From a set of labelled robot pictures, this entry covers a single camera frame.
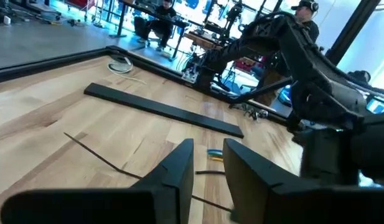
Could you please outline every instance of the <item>black wire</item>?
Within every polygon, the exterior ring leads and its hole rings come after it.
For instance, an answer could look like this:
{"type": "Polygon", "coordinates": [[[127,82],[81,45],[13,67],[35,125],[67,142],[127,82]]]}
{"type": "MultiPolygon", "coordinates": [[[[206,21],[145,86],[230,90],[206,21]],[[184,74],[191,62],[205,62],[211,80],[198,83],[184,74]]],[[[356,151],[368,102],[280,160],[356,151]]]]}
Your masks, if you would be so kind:
{"type": "MultiPolygon", "coordinates": [[[[121,173],[121,174],[125,174],[125,175],[128,175],[130,177],[134,177],[136,179],[142,179],[142,177],[136,175],[136,174],[132,174],[130,172],[126,172],[118,167],[116,167],[114,164],[112,164],[111,162],[107,161],[105,158],[101,157],[99,154],[97,154],[95,151],[93,151],[92,149],[90,149],[88,146],[84,145],[82,142],[80,142],[79,140],[71,137],[71,135],[67,134],[67,133],[64,133],[67,137],[69,137],[71,140],[73,140],[74,142],[76,142],[77,144],[79,144],[82,148],[86,149],[88,152],[90,152],[91,154],[93,154],[94,156],[96,156],[98,159],[100,159],[101,161],[103,161],[105,164],[109,165],[111,168],[113,168],[115,171],[121,173]]],[[[219,204],[216,204],[216,203],[213,203],[213,202],[210,202],[206,199],[203,199],[203,198],[200,198],[198,196],[194,196],[192,195],[192,198],[198,200],[198,201],[201,201],[203,203],[206,203],[206,204],[209,204],[211,206],[214,206],[214,207],[217,207],[219,209],[222,209],[226,212],[231,212],[232,210],[230,208],[227,208],[227,207],[224,207],[224,206],[221,206],[219,204]]]]}
{"type": "Polygon", "coordinates": [[[218,174],[218,175],[225,175],[224,171],[216,171],[216,170],[202,170],[202,171],[196,171],[196,175],[201,175],[201,174],[218,174]]]}

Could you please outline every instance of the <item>man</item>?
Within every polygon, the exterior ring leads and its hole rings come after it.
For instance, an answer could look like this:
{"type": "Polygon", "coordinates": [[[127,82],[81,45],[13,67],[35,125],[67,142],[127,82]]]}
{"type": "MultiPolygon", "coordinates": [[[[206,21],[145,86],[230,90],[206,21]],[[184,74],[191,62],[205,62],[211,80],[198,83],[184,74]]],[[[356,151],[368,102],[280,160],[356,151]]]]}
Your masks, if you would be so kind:
{"type": "MultiPolygon", "coordinates": [[[[302,0],[299,2],[298,6],[293,6],[291,9],[296,12],[295,16],[297,21],[306,27],[309,36],[311,37],[312,41],[315,42],[319,36],[319,28],[316,23],[312,21],[312,17],[313,14],[319,9],[318,3],[316,3],[314,0],[302,0]]],[[[280,52],[274,54],[273,58],[275,57],[278,58],[277,65],[274,67],[269,67],[264,71],[262,79],[258,84],[258,88],[280,81],[288,75],[286,62],[282,58],[280,52]]],[[[257,96],[255,101],[266,106],[270,106],[275,98],[276,92],[273,91],[271,93],[257,96]]]]}
{"type": "MultiPolygon", "coordinates": [[[[167,17],[168,19],[175,19],[177,13],[175,12],[174,8],[172,8],[172,0],[163,0],[162,5],[156,9],[156,14],[167,17]]],[[[166,48],[167,42],[172,33],[172,24],[160,20],[147,22],[146,28],[138,42],[144,44],[149,38],[149,33],[152,29],[162,34],[161,41],[156,49],[160,52],[166,48]]]]}

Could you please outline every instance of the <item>shoe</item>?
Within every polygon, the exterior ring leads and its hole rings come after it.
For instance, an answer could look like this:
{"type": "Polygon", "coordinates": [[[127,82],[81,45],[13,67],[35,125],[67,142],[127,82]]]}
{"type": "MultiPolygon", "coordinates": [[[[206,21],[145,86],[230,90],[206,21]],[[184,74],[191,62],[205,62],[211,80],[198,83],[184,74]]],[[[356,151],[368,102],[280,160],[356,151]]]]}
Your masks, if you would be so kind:
{"type": "Polygon", "coordinates": [[[158,52],[162,52],[162,50],[164,50],[164,47],[158,46],[158,47],[156,48],[156,50],[157,50],[158,52]]]}
{"type": "Polygon", "coordinates": [[[138,43],[141,43],[141,44],[144,44],[144,43],[146,43],[146,40],[143,39],[143,38],[139,38],[139,39],[137,40],[137,42],[138,42],[138,43]]]}

